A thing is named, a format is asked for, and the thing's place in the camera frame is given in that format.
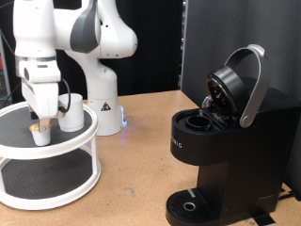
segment paper cup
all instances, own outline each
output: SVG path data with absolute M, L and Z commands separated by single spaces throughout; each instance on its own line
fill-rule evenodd
M 32 137 L 33 137 L 33 139 L 34 139 L 37 146 L 45 146 L 45 145 L 50 143 L 50 140 L 51 140 L 51 136 L 50 136 L 51 126 L 52 126 L 52 124 L 49 123 L 49 129 L 48 129 L 47 132 L 44 132 L 44 133 L 40 132 L 40 124 L 39 123 L 32 124 L 29 127 L 29 130 L 31 131 Z
M 69 101 L 68 93 L 60 95 L 58 100 L 67 107 Z M 80 94 L 71 94 L 70 109 L 65 117 L 58 118 L 58 124 L 64 132 L 75 132 L 84 127 L 83 97 Z

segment round tray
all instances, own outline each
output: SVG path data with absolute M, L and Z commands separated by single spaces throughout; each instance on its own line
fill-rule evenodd
M 81 198 L 96 185 L 102 173 L 95 152 L 95 148 L 83 145 L 50 158 L 2 159 L 0 202 L 16 209 L 42 210 Z
M 18 103 L 0 110 L 0 156 L 11 159 L 48 158 L 79 148 L 97 133 L 96 113 L 84 105 L 85 126 L 73 133 L 59 129 L 57 119 L 52 119 L 52 141 L 48 146 L 36 146 L 29 126 L 38 121 L 29 117 L 27 102 Z

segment robotic arm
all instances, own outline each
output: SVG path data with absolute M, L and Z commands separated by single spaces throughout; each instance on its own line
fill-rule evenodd
M 115 134 L 122 128 L 117 76 L 99 58 L 131 56 L 137 38 L 119 17 L 115 0 L 82 0 L 77 10 L 54 9 L 52 0 L 15 0 L 13 26 L 16 73 L 22 78 L 22 93 L 32 116 L 40 119 L 40 132 L 48 131 L 51 118 L 64 115 L 58 110 L 61 74 L 55 49 L 65 50 L 82 66 L 88 104 L 101 125 L 98 135 Z
M 83 69 L 87 80 L 87 105 L 95 110 L 99 120 L 98 136 L 113 135 L 126 124 L 118 101 L 117 76 L 99 58 L 130 57 L 137 48 L 137 36 L 120 18 L 115 0 L 98 0 L 98 15 L 102 21 L 100 45 L 88 54 L 65 51 Z
M 101 37 L 96 11 L 96 0 L 83 0 L 80 9 L 59 10 L 55 17 L 52 0 L 15 0 L 16 74 L 22 78 L 23 97 L 32 118 L 40 119 L 42 133 L 59 113 L 57 82 L 61 74 L 55 49 L 81 53 L 95 49 Z

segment black wall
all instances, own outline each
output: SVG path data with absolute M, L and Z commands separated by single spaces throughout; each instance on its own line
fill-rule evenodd
M 10 2 L 0 0 L 0 6 Z M 131 57 L 101 60 L 112 68 L 119 80 L 119 95 L 173 90 L 178 88 L 182 29 L 182 0 L 116 0 L 120 17 L 138 37 L 138 48 Z M 75 9 L 80 0 L 55 0 L 55 8 Z M 12 9 L 0 9 L 0 28 L 15 49 L 12 34 Z M 15 76 L 14 56 L 5 46 L 10 86 L 20 81 Z M 63 51 L 57 51 L 57 64 L 71 86 L 72 92 L 87 98 L 86 78 L 77 63 Z M 60 85 L 60 92 L 66 92 Z M 13 95 L 14 102 L 23 100 L 20 89 Z
M 274 68 L 271 87 L 301 101 L 300 0 L 189 0 L 182 91 L 197 105 L 209 95 L 206 77 L 248 44 L 262 46 Z M 257 77 L 254 58 L 240 76 Z M 301 195 L 301 124 L 285 182 Z

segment white stand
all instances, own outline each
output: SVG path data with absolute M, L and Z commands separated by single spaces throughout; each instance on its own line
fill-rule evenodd
M 27 103 L 19 103 L 6 107 L 0 111 L 0 117 L 15 111 L 19 108 L 26 107 Z M 93 188 L 98 182 L 101 176 L 101 163 L 97 153 L 97 129 L 98 122 L 95 112 L 88 106 L 84 105 L 84 110 L 92 118 L 92 124 L 89 128 L 78 137 L 70 139 L 68 141 L 55 144 L 52 146 L 35 147 L 35 148 L 13 148 L 0 144 L 0 156 L 5 157 L 0 162 L 0 202 L 5 205 L 11 206 L 17 209 L 24 210 L 41 210 L 55 208 L 69 202 L 73 202 L 80 197 L 84 196 L 91 188 Z M 49 158 L 64 153 L 71 152 L 75 149 L 82 149 L 91 155 L 92 175 L 82 185 L 78 186 L 74 190 L 65 193 L 60 196 L 56 196 L 48 199 L 40 200 L 27 200 L 13 197 L 6 193 L 5 184 L 2 177 L 2 169 L 6 164 L 9 164 L 11 159 L 42 159 Z

